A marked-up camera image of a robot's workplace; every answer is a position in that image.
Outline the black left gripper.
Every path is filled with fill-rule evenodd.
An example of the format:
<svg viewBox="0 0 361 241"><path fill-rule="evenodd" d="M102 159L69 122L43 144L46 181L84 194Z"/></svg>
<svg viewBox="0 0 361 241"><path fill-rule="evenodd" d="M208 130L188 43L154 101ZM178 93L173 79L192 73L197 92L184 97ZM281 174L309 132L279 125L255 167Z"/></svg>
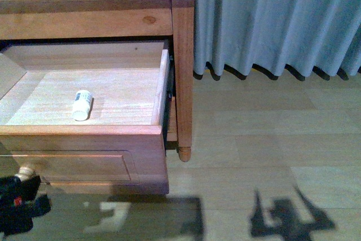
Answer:
<svg viewBox="0 0 361 241"><path fill-rule="evenodd" d="M38 196L39 176L22 181L18 176L1 178L1 234L4 237L31 231L33 219L51 210L47 194Z"/></svg>

